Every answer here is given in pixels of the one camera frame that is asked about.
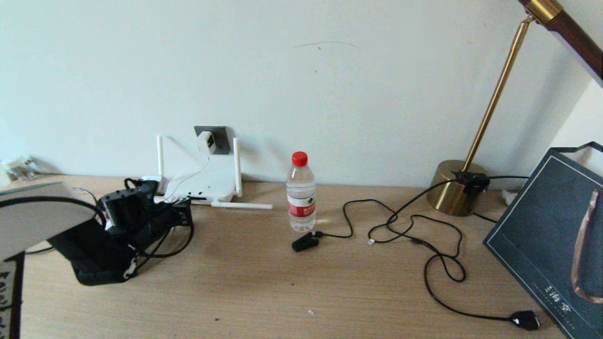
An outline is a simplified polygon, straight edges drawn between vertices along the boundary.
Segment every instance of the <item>desk surface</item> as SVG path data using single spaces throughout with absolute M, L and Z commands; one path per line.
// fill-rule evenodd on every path
M 45 176 L 31 183 L 54 181 L 97 197 L 122 187 L 122 179 L 109 177 Z M 341 208 L 349 200 L 376 198 L 398 208 L 420 191 L 319 186 L 316 229 L 347 233 Z M 396 224 L 402 229 L 408 215 L 421 213 L 459 227 L 464 235 L 459 260 L 467 280 L 455 283 L 433 263 L 430 283 L 436 295 L 478 314 L 533 309 L 542 323 L 538 331 L 464 317 L 437 304 L 423 283 L 423 266 L 432 252 L 402 239 L 367 245 L 369 228 L 388 217 L 375 204 L 350 207 L 353 238 L 322 238 L 318 247 L 295 253 L 291 242 L 301 233 L 288 225 L 284 184 L 244 183 L 238 201 L 272 203 L 274 209 L 193 206 L 190 246 L 175 257 L 153 259 L 123 284 L 85 287 L 59 253 L 27 256 L 22 338 L 563 338 L 482 245 L 493 227 L 488 221 L 444 215 L 423 198 Z M 485 194 L 478 207 L 495 218 L 505 209 L 497 192 Z M 179 228 L 162 251 L 186 239 L 187 230 Z M 409 234 L 443 252 L 455 250 L 456 234 L 449 227 L 419 221 Z

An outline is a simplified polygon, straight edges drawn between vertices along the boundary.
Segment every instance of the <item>black plug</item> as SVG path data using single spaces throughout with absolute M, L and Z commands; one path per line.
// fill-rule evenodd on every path
M 515 312 L 511 314 L 509 320 L 511 320 L 511 323 L 515 324 L 515 326 L 528 331 L 534 331 L 540 328 L 540 322 L 534 314 L 534 311 Z

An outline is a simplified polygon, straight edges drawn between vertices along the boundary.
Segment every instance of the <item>black bag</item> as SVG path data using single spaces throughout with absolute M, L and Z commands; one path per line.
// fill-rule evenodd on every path
M 594 159 L 603 159 L 594 142 L 549 149 L 484 239 L 568 338 L 603 338 L 603 177 Z

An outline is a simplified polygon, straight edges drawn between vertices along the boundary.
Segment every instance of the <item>small white object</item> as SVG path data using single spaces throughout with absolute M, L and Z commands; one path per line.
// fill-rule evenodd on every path
M 107 219 L 107 223 L 105 224 L 105 230 L 109 230 L 111 227 L 113 227 L 113 222 L 111 221 L 111 219 Z
M 163 177 L 163 139 L 161 135 L 157 136 L 157 165 L 159 166 L 159 175 Z
M 134 271 L 136 271 L 136 258 L 133 258 L 132 261 L 130 261 L 130 266 L 124 272 L 124 279 L 129 279 L 132 273 L 134 273 Z
M 227 208 L 249 208 L 249 209 L 272 209 L 272 204 L 248 204 L 248 203 L 227 203 L 223 201 L 212 201 L 212 207 L 227 207 Z
M 209 156 L 216 152 L 216 140 L 210 131 L 203 131 L 197 137 L 197 147 L 203 156 Z
M 505 199 L 507 206 L 511 206 L 511 203 L 517 197 L 517 193 L 511 193 L 505 189 L 502 190 L 502 197 Z

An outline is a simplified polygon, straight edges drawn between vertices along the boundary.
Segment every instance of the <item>cable clip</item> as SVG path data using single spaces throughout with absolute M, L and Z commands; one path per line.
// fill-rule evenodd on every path
M 467 195 L 485 192 L 490 184 L 490 178 L 484 173 L 455 172 L 458 182 L 465 186 L 463 193 Z
M 292 244 L 291 247 L 296 251 L 303 251 L 305 249 L 309 249 L 311 247 L 317 246 L 318 245 L 318 239 L 314 238 L 315 234 L 314 232 L 308 232 L 306 233 L 303 237 L 299 238 L 298 240 L 295 240 Z

